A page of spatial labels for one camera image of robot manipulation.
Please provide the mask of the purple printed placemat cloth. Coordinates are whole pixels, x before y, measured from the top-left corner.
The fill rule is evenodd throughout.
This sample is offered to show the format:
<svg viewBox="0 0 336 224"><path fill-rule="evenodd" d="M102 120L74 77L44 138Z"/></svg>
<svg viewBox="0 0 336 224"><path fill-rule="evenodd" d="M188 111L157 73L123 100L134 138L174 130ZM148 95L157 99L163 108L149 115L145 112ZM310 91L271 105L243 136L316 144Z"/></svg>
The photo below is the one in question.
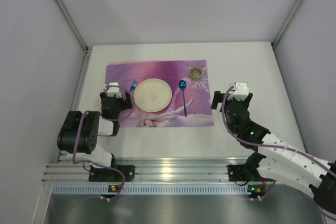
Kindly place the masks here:
<svg viewBox="0 0 336 224"><path fill-rule="evenodd" d="M189 71L200 67L204 71L201 80L193 81ZM140 110L134 102L134 91L130 92L132 82L137 85L146 79L164 80L172 89L172 100L162 111L149 113ZM183 94L179 81L186 81L185 101L187 117L184 116ZM105 83L117 82L121 94L131 94L133 109L123 111L121 127L199 127L214 124L211 110L206 60L194 61L143 61L133 63L110 64L106 68Z"/></svg>

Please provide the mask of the blue metal fork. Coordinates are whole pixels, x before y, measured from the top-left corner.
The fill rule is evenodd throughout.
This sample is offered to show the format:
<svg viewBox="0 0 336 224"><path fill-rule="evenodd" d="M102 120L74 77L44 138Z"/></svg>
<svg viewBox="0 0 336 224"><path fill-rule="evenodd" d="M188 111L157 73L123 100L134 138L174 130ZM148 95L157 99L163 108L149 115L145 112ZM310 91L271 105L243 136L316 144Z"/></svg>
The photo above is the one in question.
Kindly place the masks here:
<svg viewBox="0 0 336 224"><path fill-rule="evenodd" d="M134 80L134 81L132 82L132 84L131 84L130 92L134 91L135 88L136 88L136 86L137 86L137 82Z"/></svg>

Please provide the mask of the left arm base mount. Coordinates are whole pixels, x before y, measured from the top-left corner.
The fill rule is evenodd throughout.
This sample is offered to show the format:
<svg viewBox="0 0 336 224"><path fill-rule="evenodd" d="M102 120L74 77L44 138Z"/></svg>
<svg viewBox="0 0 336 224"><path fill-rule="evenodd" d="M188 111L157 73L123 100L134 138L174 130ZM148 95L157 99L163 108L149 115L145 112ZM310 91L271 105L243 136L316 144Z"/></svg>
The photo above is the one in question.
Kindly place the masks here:
<svg viewBox="0 0 336 224"><path fill-rule="evenodd" d="M113 170L95 168L88 163L83 163L84 170L89 172L90 182L122 182L122 176ZM133 181L135 177L135 166L118 165L117 169L125 176L125 182Z"/></svg>

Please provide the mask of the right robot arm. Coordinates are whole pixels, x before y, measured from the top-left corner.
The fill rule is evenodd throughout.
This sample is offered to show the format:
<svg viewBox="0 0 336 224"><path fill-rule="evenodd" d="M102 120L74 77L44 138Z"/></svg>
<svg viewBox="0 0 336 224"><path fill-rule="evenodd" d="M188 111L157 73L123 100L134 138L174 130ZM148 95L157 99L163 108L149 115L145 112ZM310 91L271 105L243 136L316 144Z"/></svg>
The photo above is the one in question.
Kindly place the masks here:
<svg viewBox="0 0 336 224"><path fill-rule="evenodd" d="M244 164L250 180L271 179L306 194L323 210L335 213L335 162L301 151L253 122L248 111L252 93L215 91L211 108L220 112L227 132L246 149L253 150Z"/></svg>

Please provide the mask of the cream round plate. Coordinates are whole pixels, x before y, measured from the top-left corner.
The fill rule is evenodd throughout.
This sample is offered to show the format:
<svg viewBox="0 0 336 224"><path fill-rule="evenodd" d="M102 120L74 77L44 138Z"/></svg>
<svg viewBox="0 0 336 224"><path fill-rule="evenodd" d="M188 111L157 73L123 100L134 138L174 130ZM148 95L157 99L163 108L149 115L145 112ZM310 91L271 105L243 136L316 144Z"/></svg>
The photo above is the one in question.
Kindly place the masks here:
<svg viewBox="0 0 336 224"><path fill-rule="evenodd" d="M157 78L142 81L134 90L136 106L149 113L164 110L172 100L172 89L167 82Z"/></svg>

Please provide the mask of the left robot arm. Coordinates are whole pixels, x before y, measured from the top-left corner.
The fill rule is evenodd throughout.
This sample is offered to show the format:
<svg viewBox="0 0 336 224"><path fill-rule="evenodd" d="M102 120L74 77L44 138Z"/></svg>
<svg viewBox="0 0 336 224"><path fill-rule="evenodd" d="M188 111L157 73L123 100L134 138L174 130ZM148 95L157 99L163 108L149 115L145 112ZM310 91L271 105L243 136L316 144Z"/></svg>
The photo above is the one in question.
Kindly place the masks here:
<svg viewBox="0 0 336 224"><path fill-rule="evenodd" d="M131 94L100 93L100 111L69 111L57 137L57 147L72 155L74 164L89 163L99 169L117 169L113 154L98 145L98 137L119 133L123 111L132 111Z"/></svg>

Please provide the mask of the small beige cup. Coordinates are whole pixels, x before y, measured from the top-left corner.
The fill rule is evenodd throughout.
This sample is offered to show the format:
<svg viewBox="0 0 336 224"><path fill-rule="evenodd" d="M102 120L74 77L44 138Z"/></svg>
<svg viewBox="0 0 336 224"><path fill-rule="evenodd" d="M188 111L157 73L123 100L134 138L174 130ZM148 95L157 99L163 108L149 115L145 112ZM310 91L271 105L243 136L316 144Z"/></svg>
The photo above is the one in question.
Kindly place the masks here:
<svg viewBox="0 0 336 224"><path fill-rule="evenodd" d="M201 78L203 77L203 75L204 75L204 71L200 67L193 67L189 71L189 77L193 81L201 80Z"/></svg>

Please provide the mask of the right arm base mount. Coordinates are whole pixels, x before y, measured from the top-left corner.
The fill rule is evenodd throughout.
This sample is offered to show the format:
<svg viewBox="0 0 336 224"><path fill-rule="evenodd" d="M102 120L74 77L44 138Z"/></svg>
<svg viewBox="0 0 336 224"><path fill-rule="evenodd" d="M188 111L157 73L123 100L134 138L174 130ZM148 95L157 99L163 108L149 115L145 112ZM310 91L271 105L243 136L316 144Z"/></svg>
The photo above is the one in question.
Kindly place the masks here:
<svg viewBox="0 0 336 224"><path fill-rule="evenodd" d="M228 165L228 176L230 182L262 182L264 177L260 175L257 166Z"/></svg>

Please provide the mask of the blue metal spoon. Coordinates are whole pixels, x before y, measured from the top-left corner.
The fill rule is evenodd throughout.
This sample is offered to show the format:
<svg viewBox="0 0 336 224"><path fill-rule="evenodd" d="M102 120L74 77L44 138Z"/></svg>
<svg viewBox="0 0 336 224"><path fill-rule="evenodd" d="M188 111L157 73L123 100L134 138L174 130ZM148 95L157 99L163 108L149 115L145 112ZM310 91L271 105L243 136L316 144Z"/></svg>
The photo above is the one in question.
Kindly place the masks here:
<svg viewBox="0 0 336 224"><path fill-rule="evenodd" d="M179 89L182 91L182 94L183 94L183 103L184 103L184 116L187 117L187 109L186 109L186 101L185 101L185 89L186 89L186 81L185 80L180 80L179 81Z"/></svg>

